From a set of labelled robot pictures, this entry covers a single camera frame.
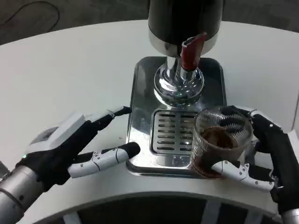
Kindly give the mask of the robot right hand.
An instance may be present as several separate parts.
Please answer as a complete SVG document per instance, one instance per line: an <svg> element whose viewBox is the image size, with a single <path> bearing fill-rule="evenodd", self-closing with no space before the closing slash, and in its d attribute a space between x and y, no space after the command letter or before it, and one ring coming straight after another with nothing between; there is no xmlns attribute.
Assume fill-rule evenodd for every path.
<svg viewBox="0 0 299 224"><path fill-rule="evenodd" d="M240 181L271 194L278 205L280 215L299 207L299 160L295 150L299 140L295 132L285 133L282 128L258 110L244 110L236 106L225 106L220 111L235 121L238 115L249 121L253 135L261 147L259 152L270 154L272 169L239 161L221 160L212 170L223 176Z"/></svg>

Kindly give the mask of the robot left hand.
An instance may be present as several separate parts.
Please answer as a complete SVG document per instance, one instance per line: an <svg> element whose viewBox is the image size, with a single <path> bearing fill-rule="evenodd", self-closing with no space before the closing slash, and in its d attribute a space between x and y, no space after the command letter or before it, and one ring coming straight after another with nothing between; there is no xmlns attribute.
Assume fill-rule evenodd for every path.
<svg viewBox="0 0 299 224"><path fill-rule="evenodd" d="M16 166L33 170L37 180L49 190L55 184L63 185L69 178L95 174L128 161L140 153L135 142L84 154L81 151L115 117L131 112L131 108L122 106L96 116L74 113L34 138Z"/></svg>

